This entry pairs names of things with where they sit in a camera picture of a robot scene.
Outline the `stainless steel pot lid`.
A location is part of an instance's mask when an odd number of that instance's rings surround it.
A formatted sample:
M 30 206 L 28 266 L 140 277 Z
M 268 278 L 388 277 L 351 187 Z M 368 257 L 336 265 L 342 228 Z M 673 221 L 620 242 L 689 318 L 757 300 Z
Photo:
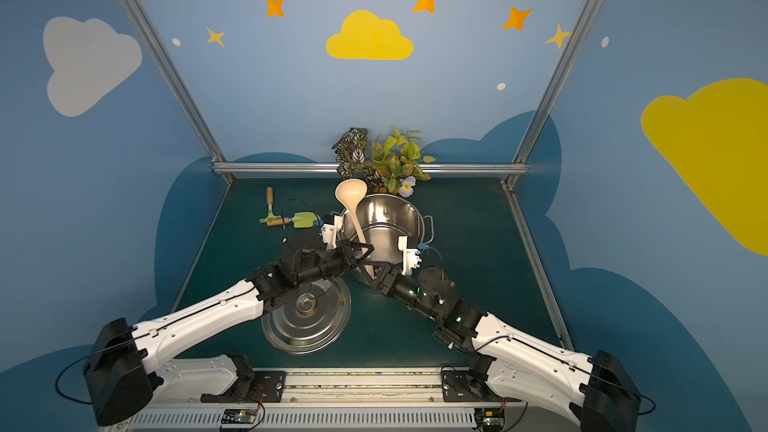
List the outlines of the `stainless steel pot lid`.
M 351 294 L 342 279 L 323 279 L 290 292 L 287 302 L 262 320 L 267 341 L 289 355 L 318 352 L 344 332 Z

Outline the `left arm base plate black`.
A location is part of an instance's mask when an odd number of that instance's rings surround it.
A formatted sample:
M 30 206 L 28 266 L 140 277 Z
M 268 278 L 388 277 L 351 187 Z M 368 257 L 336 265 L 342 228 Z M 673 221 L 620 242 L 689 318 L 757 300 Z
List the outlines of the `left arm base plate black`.
M 285 371 L 247 370 L 237 373 L 235 382 L 223 393 L 204 393 L 202 403 L 279 403 L 282 399 L 287 373 Z

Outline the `beige plastic ladle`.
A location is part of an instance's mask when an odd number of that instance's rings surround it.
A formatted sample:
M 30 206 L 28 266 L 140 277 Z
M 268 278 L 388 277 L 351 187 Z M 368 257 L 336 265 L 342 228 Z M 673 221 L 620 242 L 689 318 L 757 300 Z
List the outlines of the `beige plastic ladle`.
M 357 217 L 357 208 L 367 193 L 367 184 L 360 179 L 346 179 L 335 189 L 336 199 L 344 206 L 354 225 L 359 242 L 367 243 L 360 221 Z

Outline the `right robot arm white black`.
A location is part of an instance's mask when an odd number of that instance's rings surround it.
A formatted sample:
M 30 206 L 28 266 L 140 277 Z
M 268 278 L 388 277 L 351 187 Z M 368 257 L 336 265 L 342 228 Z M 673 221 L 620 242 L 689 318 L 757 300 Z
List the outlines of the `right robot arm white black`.
M 590 356 L 527 334 L 463 300 L 432 266 L 415 276 L 388 262 L 365 262 L 375 291 L 432 320 L 436 337 L 478 356 L 477 376 L 497 396 L 555 413 L 583 431 L 633 431 L 643 399 L 621 361 Z

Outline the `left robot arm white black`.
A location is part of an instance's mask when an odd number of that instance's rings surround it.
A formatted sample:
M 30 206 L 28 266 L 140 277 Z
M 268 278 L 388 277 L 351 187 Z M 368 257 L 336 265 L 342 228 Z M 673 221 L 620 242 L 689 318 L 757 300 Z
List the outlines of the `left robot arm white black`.
M 135 325 L 124 318 L 107 323 L 83 366 L 97 425 L 115 425 L 147 406 L 163 385 L 159 370 L 180 353 L 272 312 L 304 285 L 342 276 L 373 251 L 348 239 L 328 249 L 319 234 L 302 232 L 283 243 L 279 259 L 212 297 Z

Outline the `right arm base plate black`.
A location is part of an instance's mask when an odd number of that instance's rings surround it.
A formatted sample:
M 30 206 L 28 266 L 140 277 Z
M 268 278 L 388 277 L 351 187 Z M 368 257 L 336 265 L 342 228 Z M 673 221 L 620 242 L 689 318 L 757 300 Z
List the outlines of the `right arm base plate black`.
M 447 403 L 501 401 L 487 384 L 469 370 L 443 367 L 439 372 L 443 401 Z

